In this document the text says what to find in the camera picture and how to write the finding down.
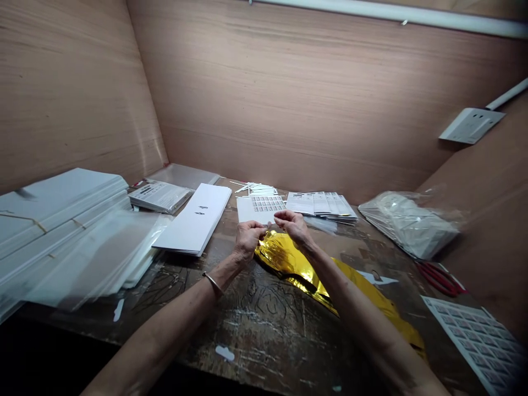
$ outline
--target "gold foil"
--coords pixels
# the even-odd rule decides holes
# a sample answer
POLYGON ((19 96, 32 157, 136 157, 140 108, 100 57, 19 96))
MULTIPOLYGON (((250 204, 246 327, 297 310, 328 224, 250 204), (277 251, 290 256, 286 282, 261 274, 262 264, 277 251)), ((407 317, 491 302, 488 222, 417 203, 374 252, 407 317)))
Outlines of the gold foil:
MULTIPOLYGON (((279 278, 285 278, 288 282, 312 296, 319 303, 339 316, 325 286, 319 280, 306 257, 295 247, 294 242, 288 234, 268 231, 264 240, 260 241, 259 246, 255 249, 255 254, 264 264, 273 269, 279 278)), ((420 334, 413 326, 400 317, 394 303, 381 294, 376 287, 355 269, 335 258, 332 258, 332 260, 343 271, 346 277, 384 313, 414 350, 424 360, 427 360, 424 341, 420 334)))

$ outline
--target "wooden wall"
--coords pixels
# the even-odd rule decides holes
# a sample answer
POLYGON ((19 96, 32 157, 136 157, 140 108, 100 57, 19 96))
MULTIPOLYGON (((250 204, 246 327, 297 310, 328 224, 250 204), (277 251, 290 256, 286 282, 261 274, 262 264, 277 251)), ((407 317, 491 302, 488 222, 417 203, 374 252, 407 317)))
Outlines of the wooden wall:
POLYGON ((358 204, 414 191, 464 108, 525 77, 521 41, 240 0, 130 0, 171 162, 358 204))
POLYGON ((162 167, 124 0, 6 0, 0 27, 0 193, 75 167, 130 183, 162 167))
POLYGON ((452 156, 421 190, 445 186, 438 206, 470 212, 442 263, 528 344, 528 92, 475 146, 452 156))

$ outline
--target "electrical outlet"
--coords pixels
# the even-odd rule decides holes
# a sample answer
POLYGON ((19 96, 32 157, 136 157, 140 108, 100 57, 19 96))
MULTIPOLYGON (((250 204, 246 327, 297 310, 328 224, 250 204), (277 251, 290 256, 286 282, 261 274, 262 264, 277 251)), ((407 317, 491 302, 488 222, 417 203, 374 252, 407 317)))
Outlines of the electrical outlet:
POLYGON ((439 138, 475 144, 505 115, 490 110, 465 108, 439 138))

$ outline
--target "bangle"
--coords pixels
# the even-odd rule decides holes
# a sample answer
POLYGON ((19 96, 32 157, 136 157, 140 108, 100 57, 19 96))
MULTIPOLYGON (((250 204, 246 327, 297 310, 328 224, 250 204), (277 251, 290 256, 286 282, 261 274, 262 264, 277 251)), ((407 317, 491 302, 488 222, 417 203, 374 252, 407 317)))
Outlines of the bangle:
POLYGON ((204 272, 202 274, 203 277, 206 277, 207 279, 209 279, 213 285, 214 288, 216 288, 219 292, 220 292, 220 296, 223 296, 224 295, 224 292, 222 291, 222 289, 220 288, 220 286, 218 286, 218 283, 215 282, 215 280, 213 278, 211 278, 209 276, 209 274, 207 272, 204 272))

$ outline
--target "white pipe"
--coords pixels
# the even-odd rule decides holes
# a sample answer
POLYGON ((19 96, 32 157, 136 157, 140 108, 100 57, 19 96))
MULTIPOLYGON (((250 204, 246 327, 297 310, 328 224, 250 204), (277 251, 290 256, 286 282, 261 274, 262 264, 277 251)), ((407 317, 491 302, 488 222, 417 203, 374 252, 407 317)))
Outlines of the white pipe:
POLYGON ((523 92, 526 88, 528 88, 528 78, 525 78, 523 81, 521 81, 520 83, 515 85, 512 89, 510 89, 508 92, 500 95, 497 99, 495 99, 493 102, 488 104, 486 108, 489 110, 495 110, 497 107, 500 107, 506 102, 508 102, 515 95, 518 95, 521 92, 523 92))
POLYGON ((493 36, 528 39, 528 26, 521 22, 486 18, 446 11, 407 7, 404 5, 371 3, 357 0, 255 0, 261 3, 310 8, 341 14, 359 15, 436 26, 438 28, 465 30, 493 36))

